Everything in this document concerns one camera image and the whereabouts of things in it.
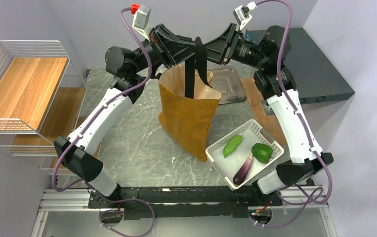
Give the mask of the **green bitter gourd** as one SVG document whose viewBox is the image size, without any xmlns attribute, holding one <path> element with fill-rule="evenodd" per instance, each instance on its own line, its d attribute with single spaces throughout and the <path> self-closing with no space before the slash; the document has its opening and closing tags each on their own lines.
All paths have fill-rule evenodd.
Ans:
<svg viewBox="0 0 377 237">
<path fill-rule="evenodd" d="M 227 158 L 230 154 L 232 154 L 237 149 L 237 147 L 241 144 L 242 140 L 243 140 L 243 136 L 239 134 L 230 138 L 227 144 L 223 148 L 223 157 Z"/>
</svg>

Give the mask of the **green bell pepper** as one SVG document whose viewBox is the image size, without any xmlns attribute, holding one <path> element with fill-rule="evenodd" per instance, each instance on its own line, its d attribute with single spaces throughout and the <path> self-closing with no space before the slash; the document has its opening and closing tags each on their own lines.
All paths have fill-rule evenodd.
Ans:
<svg viewBox="0 0 377 237">
<path fill-rule="evenodd" d="M 260 163 L 267 164 L 271 158 L 273 149 L 268 145 L 256 143 L 252 146 L 251 153 Z"/>
</svg>

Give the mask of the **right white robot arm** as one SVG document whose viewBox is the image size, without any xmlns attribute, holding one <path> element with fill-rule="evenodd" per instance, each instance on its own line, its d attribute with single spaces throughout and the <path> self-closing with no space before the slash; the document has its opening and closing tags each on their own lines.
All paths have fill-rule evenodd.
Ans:
<svg viewBox="0 0 377 237">
<path fill-rule="evenodd" d="M 236 40 L 233 59 L 256 68 L 255 85 L 275 114 L 289 149 L 289 159 L 258 179 L 258 187 L 251 191 L 251 199 L 257 205 L 265 204 L 274 191 L 327 171 L 334 161 L 332 154 L 323 151 L 311 132 L 296 83 L 283 64 L 290 49 L 289 30 L 280 26 L 269 27 L 258 44 L 242 38 Z M 252 156 L 255 143 L 272 148 L 270 163 L 282 155 L 281 146 L 265 139 L 262 130 L 257 121 L 249 120 L 206 149 L 208 161 L 230 189 L 239 189 L 269 166 Z"/>
</svg>

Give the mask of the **silver metal tray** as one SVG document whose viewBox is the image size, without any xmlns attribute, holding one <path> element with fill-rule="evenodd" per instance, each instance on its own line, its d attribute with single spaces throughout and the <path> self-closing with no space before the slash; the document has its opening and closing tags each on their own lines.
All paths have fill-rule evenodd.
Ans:
<svg viewBox="0 0 377 237">
<path fill-rule="evenodd" d="M 246 93 L 236 69 L 221 68 L 210 71 L 213 74 L 210 84 L 221 93 L 219 105 L 241 103 L 246 100 Z"/>
</svg>

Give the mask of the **purple eggplant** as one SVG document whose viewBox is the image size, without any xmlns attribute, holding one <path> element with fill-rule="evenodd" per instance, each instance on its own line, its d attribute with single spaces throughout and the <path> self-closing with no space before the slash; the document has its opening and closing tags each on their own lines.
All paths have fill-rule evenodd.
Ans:
<svg viewBox="0 0 377 237">
<path fill-rule="evenodd" d="M 252 166 L 252 163 L 253 163 L 253 153 L 250 153 L 250 155 L 247 157 L 245 162 L 242 164 L 242 166 L 239 168 L 239 170 L 233 177 L 232 181 L 235 185 L 241 185 L 245 181 L 250 171 L 250 168 Z"/>
</svg>

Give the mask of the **metal bracket stand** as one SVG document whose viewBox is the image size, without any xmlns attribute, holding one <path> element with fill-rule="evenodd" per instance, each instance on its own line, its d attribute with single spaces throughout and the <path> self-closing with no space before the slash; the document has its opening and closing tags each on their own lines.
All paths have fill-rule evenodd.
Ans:
<svg viewBox="0 0 377 237">
<path fill-rule="evenodd" d="M 267 103 L 266 100 L 262 100 L 260 102 L 261 102 L 262 108 L 263 108 L 263 110 L 264 110 L 264 112 L 267 116 L 274 115 L 272 108 L 269 106 L 269 104 Z"/>
</svg>

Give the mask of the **white plastic basket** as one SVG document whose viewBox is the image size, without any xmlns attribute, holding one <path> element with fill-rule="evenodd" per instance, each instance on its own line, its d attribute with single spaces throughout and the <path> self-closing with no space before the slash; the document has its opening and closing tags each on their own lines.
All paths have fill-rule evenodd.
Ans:
<svg viewBox="0 0 377 237">
<path fill-rule="evenodd" d="M 228 141 L 235 135 L 242 135 L 243 140 L 235 151 L 225 158 L 223 149 Z M 251 153 L 252 146 L 256 143 L 265 144 L 273 149 L 269 162 L 264 164 L 254 160 L 245 180 L 239 185 L 234 184 L 234 175 L 246 161 Z M 256 120 L 250 119 L 207 147 L 205 152 L 208 161 L 212 164 L 229 189 L 234 191 L 244 186 L 255 176 L 263 174 L 266 170 L 275 169 L 276 160 L 284 154 L 284 148 L 275 141 Z"/>
</svg>

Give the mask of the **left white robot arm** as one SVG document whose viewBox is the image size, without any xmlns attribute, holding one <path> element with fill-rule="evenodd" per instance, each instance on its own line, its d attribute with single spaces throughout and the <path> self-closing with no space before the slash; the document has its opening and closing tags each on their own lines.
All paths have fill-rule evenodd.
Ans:
<svg viewBox="0 0 377 237">
<path fill-rule="evenodd" d="M 147 39 L 137 41 L 139 47 L 130 50 L 111 46 L 105 53 L 106 71 L 114 76 L 101 102 L 89 117 L 66 138 L 58 136 L 54 147 L 58 155 L 55 170 L 64 166 L 91 189 L 101 194 L 101 201 L 115 207 L 122 198 L 121 186 L 105 172 L 102 161 L 93 154 L 113 126 L 143 93 L 145 84 L 160 65 L 192 63 L 201 54 L 200 38 L 173 34 L 163 24 L 147 32 Z"/>
</svg>

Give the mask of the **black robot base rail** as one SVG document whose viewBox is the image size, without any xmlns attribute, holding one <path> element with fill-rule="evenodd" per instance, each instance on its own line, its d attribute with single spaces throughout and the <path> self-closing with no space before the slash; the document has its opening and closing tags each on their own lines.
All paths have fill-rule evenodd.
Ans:
<svg viewBox="0 0 377 237">
<path fill-rule="evenodd" d="M 122 188 L 123 204 L 105 201 L 91 189 L 69 189 L 62 193 L 46 190 L 39 206 L 38 221 L 49 212 L 94 212 L 102 223 L 117 224 L 121 220 L 142 218 L 250 216 L 263 223 L 270 221 L 277 208 L 300 208 L 308 197 L 308 207 L 320 207 L 325 194 L 318 186 L 290 187 L 279 193 L 259 194 L 254 186 L 235 191 L 224 186 L 128 187 Z"/>
</svg>

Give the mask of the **dark network switch box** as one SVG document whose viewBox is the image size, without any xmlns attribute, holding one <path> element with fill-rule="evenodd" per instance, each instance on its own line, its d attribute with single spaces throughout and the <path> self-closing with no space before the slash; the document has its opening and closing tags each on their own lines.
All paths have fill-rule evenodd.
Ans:
<svg viewBox="0 0 377 237">
<path fill-rule="evenodd" d="M 311 104 L 347 100 L 355 93 L 303 28 L 289 28 L 282 44 L 285 31 L 273 25 L 244 34 L 264 56 L 253 75 L 264 99 L 288 92 L 291 100 Z"/>
</svg>

